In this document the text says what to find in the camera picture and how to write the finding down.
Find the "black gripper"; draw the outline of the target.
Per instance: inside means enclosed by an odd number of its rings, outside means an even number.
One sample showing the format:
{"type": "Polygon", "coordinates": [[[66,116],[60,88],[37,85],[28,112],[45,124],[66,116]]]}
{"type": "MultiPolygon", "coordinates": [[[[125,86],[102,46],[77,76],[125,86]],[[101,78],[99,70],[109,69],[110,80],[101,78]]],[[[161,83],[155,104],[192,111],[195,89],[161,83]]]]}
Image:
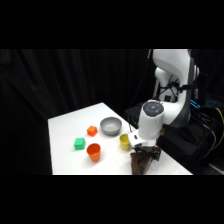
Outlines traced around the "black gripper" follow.
{"type": "Polygon", "coordinates": [[[136,152],[145,152],[149,154],[155,154],[157,148],[155,146],[144,145],[143,143],[139,143],[134,147],[136,152]]]}

